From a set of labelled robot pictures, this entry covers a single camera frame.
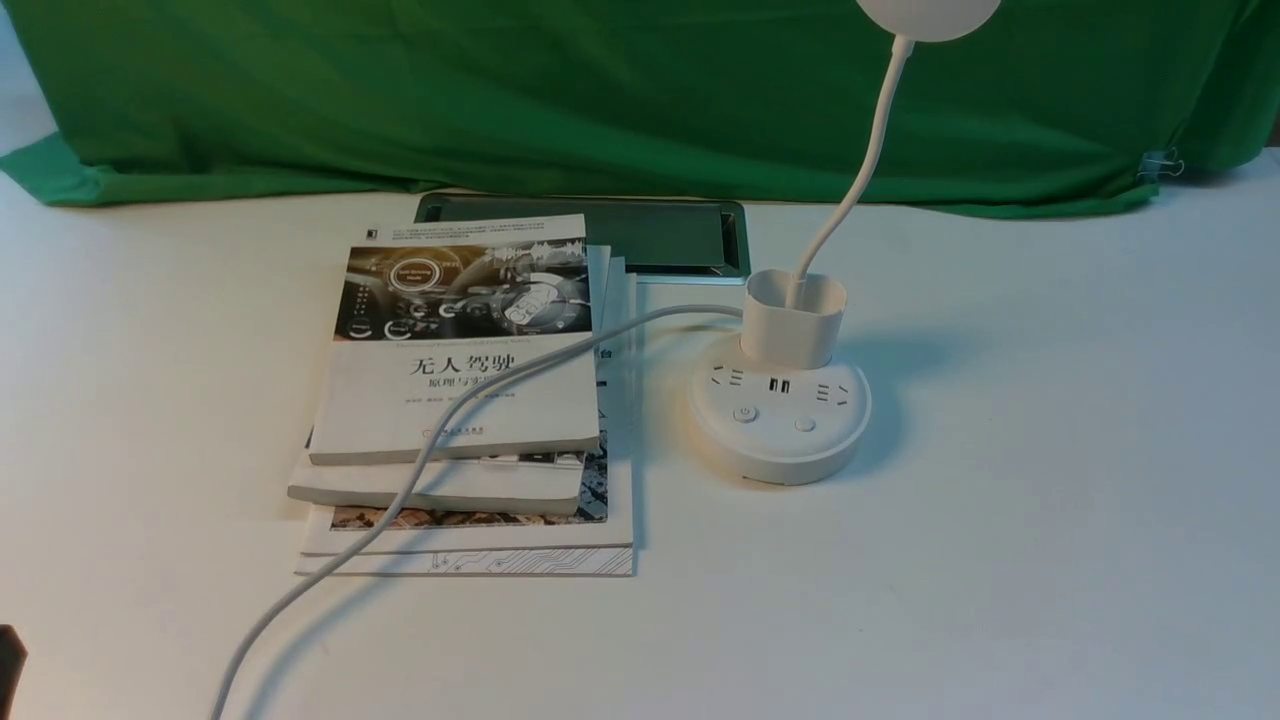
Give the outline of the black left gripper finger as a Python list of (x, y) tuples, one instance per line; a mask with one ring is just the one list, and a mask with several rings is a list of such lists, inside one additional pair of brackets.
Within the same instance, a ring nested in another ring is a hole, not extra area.
[(28, 657), (26, 644), (12, 625), (0, 630), (0, 719), (9, 719)]

